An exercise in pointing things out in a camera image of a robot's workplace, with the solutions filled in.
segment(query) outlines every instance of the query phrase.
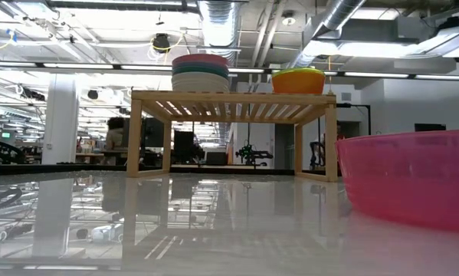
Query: pink bowl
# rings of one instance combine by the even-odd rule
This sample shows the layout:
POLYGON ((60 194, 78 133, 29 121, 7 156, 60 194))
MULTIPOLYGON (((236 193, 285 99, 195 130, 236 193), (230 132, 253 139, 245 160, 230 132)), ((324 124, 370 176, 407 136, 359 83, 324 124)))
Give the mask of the pink bowl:
POLYGON ((173 60, 172 65, 176 66, 182 62, 208 62, 217 64, 223 67, 228 66, 228 60, 225 57, 218 56, 216 54, 187 54, 181 57, 177 57, 173 60))
POLYGON ((354 208, 459 231, 459 130, 364 136, 336 148, 354 208))

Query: orange bowl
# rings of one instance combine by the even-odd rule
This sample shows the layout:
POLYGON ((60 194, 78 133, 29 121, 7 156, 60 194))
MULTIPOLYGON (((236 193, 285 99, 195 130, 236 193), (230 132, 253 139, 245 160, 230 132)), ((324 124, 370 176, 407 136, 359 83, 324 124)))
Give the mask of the orange bowl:
POLYGON ((313 68, 293 68, 272 75, 274 93, 322 94, 326 77, 313 68))

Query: air duct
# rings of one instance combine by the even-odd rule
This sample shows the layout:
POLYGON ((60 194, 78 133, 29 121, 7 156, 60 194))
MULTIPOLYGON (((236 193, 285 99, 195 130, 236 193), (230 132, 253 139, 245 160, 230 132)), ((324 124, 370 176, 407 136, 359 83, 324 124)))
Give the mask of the air duct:
POLYGON ((326 7, 324 13, 318 15, 320 22, 314 24, 310 20, 305 32, 310 32, 310 41, 303 46, 303 50, 289 63, 288 67, 308 67, 313 62, 315 56, 313 49, 319 47, 319 42, 315 41, 320 35, 329 31, 341 29, 352 15, 366 2, 366 0, 332 0, 326 7))
MULTIPOLYGON (((240 4, 230 1, 200 1, 198 7, 203 17, 202 32, 205 46, 235 47, 240 4)), ((229 63, 234 65, 236 52, 231 49, 207 50, 207 52, 227 58, 229 63)))

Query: ceiling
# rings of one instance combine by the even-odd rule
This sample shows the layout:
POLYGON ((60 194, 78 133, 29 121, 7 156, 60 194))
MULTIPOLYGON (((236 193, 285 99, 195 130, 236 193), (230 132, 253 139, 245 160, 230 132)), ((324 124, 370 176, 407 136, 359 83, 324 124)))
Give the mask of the ceiling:
MULTIPOLYGON (((235 67, 247 67, 250 64, 257 42, 259 17, 267 4, 267 0, 242 2, 239 14, 241 20, 238 26, 240 30, 238 47, 241 51, 238 53, 235 67)), ((48 3, 50 6, 60 4, 56 1, 43 1, 43 3, 48 3)), ((277 29, 272 39, 272 48, 264 59, 264 65, 285 64, 293 60, 302 44, 301 37, 306 18, 323 12, 325 7, 326 0, 288 0, 284 9, 294 12, 296 23, 286 26, 279 18, 275 18, 278 20, 277 29)), ((393 20, 400 12, 409 11, 410 16, 415 16, 415 12, 424 11, 426 7, 431 12, 439 12, 450 8, 451 1, 370 0, 354 14, 354 18, 393 20)), ((41 21, 43 28, 40 28, 29 19, 10 16, 9 10, 3 11, 1 7, 0 46, 9 40, 7 30, 14 30, 16 39, 8 47, 0 50, 0 61, 171 64, 174 58, 181 55, 204 52, 197 49, 197 46, 204 45, 204 35, 200 17, 195 13, 127 11, 118 7, 114 9, 52 8, 51 10, 54 12, 43 13, 43 10, 37 12, 37 9, 31 9, 31 14, 27 13, 29 18, 34 18, 36 14, 45 17, 41 21), (57 31, 56 38, 50 38, 50 30, 57 31), (168 34, 170 43, 177 44, 177 47, 168 54, 154 53, 150 42, 157 33, 168 34)), ((432 66, 436 62, 438 60, 435 59, 424 61, 425 72, 436 73, 435 69, 432 70, 438 68, 432 66)), ((311 65, 321 69, 331 67, 333 70, 348 71, 393 71, 395 69, 392 59, 370 57, 334 56, 330 62, 315 59, 311 65)), ((128 106, 132 87, 171 90, 171 77, 165 75, 77 74, 77 76, 83 85, 81 105, 128 106), (116 92, 115 97, 89 100, 87 92, 90 89, 108 91, 111 89, 120 93, 116 92)), ((48 79, 48 73, 45 72, 0 71, 0 103, 39 103, 33 99, 20 97, 21 88, 18 85, 47 96, 48 79)), ((343 84, 359 84, 362 80, 342 78, 338 81, 343 84)), ((45 118, 45 107, 0 107, 0 110, 3 119, 4 117, 16 119, 21 116, 34 121, 38 126, 35 128, 39 130, 38 132, 44 129, 41 122, 45 118)), ((104 136, 107 130, 105 121, 109 117, 120 115, 115 108, 81 108, 80 130, 104 136)), ((4 127, 10 129, 23 127, 19 125, 20 122, 17 122, 12 126, 5 124, 4 127)), ((214 129, 201 130, 210 133, 205 142, 210 140, 210 143, 223 145, 227 137, 221 136, 221 131, 225 130, 220 130, 219 125, 215 125, 214 129)))

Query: wooden shelf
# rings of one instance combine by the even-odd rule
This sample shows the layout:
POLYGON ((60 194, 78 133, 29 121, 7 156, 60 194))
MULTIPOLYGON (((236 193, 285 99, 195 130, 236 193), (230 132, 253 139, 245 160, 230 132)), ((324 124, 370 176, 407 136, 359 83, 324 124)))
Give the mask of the wooden shelf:
POLYGON ((302 173, 302 127, 325 115, 326 179, 337 180, 335 95, 223 93, 182 91, 133 91, 129 133, 128 177, 143 177, 138 171, 141 113, 146 111, 165 124, 162 171, 170 167, 172 121, 228 123, 291 123, 295 131, 296 175, 302 173))

